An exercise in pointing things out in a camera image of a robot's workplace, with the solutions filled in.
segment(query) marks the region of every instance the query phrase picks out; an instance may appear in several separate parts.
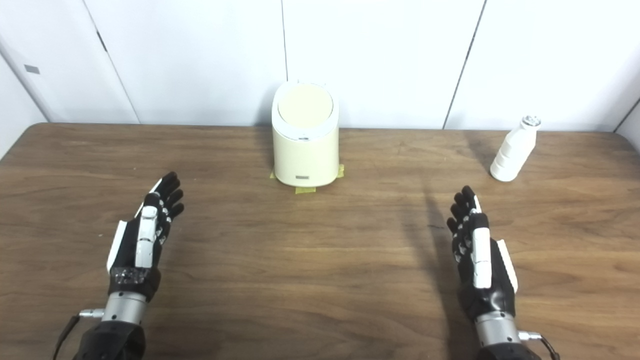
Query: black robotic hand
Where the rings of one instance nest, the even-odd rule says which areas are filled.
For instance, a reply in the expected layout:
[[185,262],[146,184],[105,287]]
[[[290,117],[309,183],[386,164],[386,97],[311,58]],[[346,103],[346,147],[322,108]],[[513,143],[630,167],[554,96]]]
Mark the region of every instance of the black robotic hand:
[[458,263],[458,300],[470,320],[492,311],[516,315],[518,280],[504,240],[495,241],[489,220],[469,186],[454,197],[447,225],[452,232],[452,251]]
[[121,221],[107,259],[109,293],[135,291],[151,301],[160,283],[158,262],[171,222],[184,210],[175,172],[166,174],[145,196],[134,218]]
[[[540,334],[518,331],[515,325],[518,280],[504,240],[491,238],[489,220],[469,186],[454,200],[451,213],[455,218],[448,219],[447,225],[460,273],[458,300],[476,326],[481,346],[476,359],[540,360],[520,340],[521,336],[541,338]],[[559,359],[551,347],[549,351]]]

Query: white wall panel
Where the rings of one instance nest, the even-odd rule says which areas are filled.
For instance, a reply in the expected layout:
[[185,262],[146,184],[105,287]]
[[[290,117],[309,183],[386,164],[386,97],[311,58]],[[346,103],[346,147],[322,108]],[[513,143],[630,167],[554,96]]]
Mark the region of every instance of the white wall panel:
[[27,129],[45,118],[0,56],[0,158]]
[[50,120],[138,122],[82,0],[0,0],[0,48]]
[[279,0],[86,3],[142,123],[270,119],[286,80]]
[[640,152],[640,105],[636,106],[616,132],[627,138]]
[[290,80],[327,83],[344,127],[441,128],[482,0],[284,0]]
[[488,0],[447,129],[612,131],[640,97],[640,1]]

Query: white bottle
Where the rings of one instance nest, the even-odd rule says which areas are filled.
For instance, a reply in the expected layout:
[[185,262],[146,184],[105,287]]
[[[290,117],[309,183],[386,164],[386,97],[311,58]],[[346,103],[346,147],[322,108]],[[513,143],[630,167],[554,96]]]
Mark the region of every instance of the white bottle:
[[518,176],[522,165],[536,146],[536,133],[541,123],[537,117],[526,116],[518,127],[507,134],[491,164],[491,175],[494,178],[511,181]]

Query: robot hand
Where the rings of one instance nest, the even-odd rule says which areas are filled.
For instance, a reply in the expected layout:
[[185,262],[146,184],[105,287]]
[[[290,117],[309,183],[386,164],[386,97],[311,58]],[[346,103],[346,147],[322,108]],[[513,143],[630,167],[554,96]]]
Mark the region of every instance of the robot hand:
[[175,172],[166,174],[145,196],[134,218],[118,224],[107,258],[109,293],[134,291],[151,301],[160,283],[162,245],[172,220],[184,210],[177,204],[183,195],[179,186]]
[[[476,326],[481,349],[478,360],[540,360],[522,340],[546,339],[538,333],[518,331],[515,325],[515,293],[518,279],[504,240],[495,241],[489,220],[477,196],[465,186],[454,196],[447,220],[452,251],[458,263],[458,301]],[[554,359],[559,356],[548,345]]]
[[171,222],[184,210],[175,172],[166,174],[145,196],[128,222],[118,224],[107,260],[109,291],[104,309],[72,316],[56,343],[53,359],[80,317],[101,318],[87,330],[74,360],[140,360],[146,340],[142,318],[160,285],[158,262]]
[[449,218],[447,225],[460,273],[460,305],[470,320],[493,311],[515,316],[518,279],[504,240],[491,238],[489,220],[469,186],[454,200],[451,213],[455,219]]

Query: wood grain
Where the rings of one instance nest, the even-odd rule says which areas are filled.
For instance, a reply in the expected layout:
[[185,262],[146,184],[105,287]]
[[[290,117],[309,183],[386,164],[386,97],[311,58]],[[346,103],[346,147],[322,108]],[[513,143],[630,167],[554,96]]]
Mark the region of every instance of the wood grain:
[[507,239],[521,329],[564,359],[640,358],[639,156],[611,133],[543,132],[500,183],[504,135],[342,130],[346,176],[295,195],[269,178],[269,129],[31,127],[0,161],[0,359],[48,358],[70,315],[104,305],[116,223],[169,170],[186,210],[147,359],[473,359],[445,229],[465,184]]

